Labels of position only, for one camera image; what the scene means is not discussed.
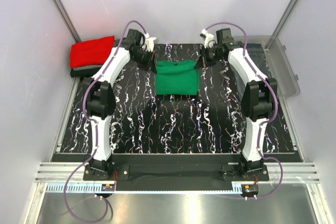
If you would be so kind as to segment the clear plastic bin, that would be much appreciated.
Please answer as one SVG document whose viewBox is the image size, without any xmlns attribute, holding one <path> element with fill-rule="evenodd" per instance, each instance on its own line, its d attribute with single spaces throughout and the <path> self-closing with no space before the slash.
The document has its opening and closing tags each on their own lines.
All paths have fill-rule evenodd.
<svg viewBox="0 0 336 224">
<path fill-rule="evenodd" d="M 247 52 L 266 76 L 278 82 L 278 97 L 296 97 L 300 93 L 298 77 L 294 74 L 280 40 L 272 36 L 249 36 Z"/>
</svg>

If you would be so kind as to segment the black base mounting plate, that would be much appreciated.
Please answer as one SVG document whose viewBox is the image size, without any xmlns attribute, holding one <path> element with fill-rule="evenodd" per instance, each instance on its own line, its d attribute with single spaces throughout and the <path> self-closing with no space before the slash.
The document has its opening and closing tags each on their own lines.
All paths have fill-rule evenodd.
<svg viewBox="0 0 336 224">
<path fill-rule="evenodd" d="M 262 159 L 251 163 L 240 154 L 113 154 L 106 162 L 90 161 L 83 173 L 84 180 L 127 181 L 145 176 L 269 181 Z"/>
</svg>

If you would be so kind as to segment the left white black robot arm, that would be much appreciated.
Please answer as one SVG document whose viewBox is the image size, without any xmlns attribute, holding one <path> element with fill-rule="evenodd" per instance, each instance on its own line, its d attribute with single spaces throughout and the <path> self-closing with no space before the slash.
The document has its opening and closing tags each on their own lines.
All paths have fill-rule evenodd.
<svg viewBox="0 0 336 224">
<path fill-rule="evenodd" d="M 91 78 L 84 78 L 86 89 L 82 110 L 89 120 L 92 133 L 92 150 L 84 162 L 84 179 L 109 180 L 117 177 L 110 147 L 110 121 L 116 107 L 113 85 L 121 70 L 130 61 L 145 71 L 155 72 L 154 46 L 156 37 L 130 29 L 127 35 L 114 42 L 110 55 Z"/>
</svg>

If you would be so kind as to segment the folded red t shirt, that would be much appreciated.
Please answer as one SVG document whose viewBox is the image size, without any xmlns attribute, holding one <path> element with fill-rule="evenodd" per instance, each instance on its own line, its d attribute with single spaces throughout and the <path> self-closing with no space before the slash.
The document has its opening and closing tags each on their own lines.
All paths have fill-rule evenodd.
<svg viewBox="0 0 336 224">
<path fill-rule="evenodd" d="M 69 55 L 70 67 L 103 65 L 111 54 L 114 42 L 115 37 L 108 36 L 73 44 Z"/>
</svg>

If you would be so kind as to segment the connector box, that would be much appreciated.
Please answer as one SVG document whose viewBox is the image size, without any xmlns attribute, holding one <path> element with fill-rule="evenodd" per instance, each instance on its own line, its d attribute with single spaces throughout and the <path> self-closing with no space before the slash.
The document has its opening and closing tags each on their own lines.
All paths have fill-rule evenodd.
<svg viewBox="0 0 336 224">
<path fill-rule="evenodd" d="M 259 192 L 259 186 L 258 184 L 242 185 L 242 192 L 248 195 L 257 195 Z"/>
<path fill-rule="evenodd" d="M 115 191 L 115 184 L 102 184 L 101 191 Z"/>
</svg>

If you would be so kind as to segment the aluminium frame rail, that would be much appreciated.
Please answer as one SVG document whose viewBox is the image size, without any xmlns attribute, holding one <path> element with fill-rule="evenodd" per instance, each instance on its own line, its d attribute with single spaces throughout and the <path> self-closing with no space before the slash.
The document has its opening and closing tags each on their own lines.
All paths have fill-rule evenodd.
<svg viewBox="0 0 336 224">
<path fill-rule="evenodd" d="M 40 181 L 63 181 L 71 172 L 80 165 L 76 162 L 42 162 L 38 168 L 36 180 Z M 140 175 L 176 175 L 181 177 L 183 175 L 201 175 L 206 176 L 211 173 L 218 172 L 221 169 L 221 164 L 205 163 L 205 164 L 191 164 L 191 163 L 177 163 L 177 164 L 125 164 L 120 165 L 117 169 L 119 178 L 125 172 L 127 176 L 131 177 L 135 174 Z M 316 168 L 312 163 L 282 163 L 283 169 L 283 183 L 307 183 L 317 184 L 320 182 Z"/>
</svg>

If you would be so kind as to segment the right connector box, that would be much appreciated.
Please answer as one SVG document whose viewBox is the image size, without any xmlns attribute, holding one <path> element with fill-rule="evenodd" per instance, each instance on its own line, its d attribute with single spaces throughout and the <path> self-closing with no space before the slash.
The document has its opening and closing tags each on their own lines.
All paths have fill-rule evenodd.
<svg viewBox="0 0 336 224">
<path fill-rule="evenodd" d="M 242 185 L 242 192 L 248 195 L 257 195 L 259 192 L 259 186 L 258 184 Z"/>
</svg>

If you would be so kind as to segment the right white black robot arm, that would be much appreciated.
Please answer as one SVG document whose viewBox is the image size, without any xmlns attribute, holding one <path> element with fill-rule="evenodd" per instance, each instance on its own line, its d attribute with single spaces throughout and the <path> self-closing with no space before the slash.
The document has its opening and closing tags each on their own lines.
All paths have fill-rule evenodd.
<svg viewBox="0 0 336 224">
<path fill-rule="evenodd" d="M 203 29 L 200 36 L 204 43 L 195 67 L 212 67 L 218 61 L 225 60 L 244 85 L 241 110 L 246 118 L 245 144 L 238 165 L 227 175 L 239 176 L 244 180 L 261 177 L 264 173 L 262 145 L 266 127 L 278 113 L 278 82 L 268 78 L 256 66 L 247 52 L 247 41 L 236 41 L 229 28 L 218 30 L 214 35 Z"/>
</svg>

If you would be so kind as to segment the green t shirt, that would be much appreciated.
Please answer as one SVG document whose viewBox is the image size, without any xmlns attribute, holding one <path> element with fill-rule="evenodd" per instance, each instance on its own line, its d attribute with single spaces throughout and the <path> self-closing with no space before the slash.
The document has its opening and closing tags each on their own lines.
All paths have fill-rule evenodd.
<svg viewBox="0 0 336 224">
<path fill-rule="evenodd" d="M 199 70 L 194 60 L 158 61 L 155 74 L 156 95 L 197 95 Z"/>
</svg>

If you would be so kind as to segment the left connector box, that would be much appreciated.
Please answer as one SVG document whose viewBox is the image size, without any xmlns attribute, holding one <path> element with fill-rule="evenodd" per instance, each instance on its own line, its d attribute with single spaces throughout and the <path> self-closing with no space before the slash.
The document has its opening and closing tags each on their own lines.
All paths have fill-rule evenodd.
<svg viewBox="0 0 336 224">
<path fill-rule="evenodd" d="M 115 184 L 102 184 L 101 191 L 115 191 Z"/>
</svg>

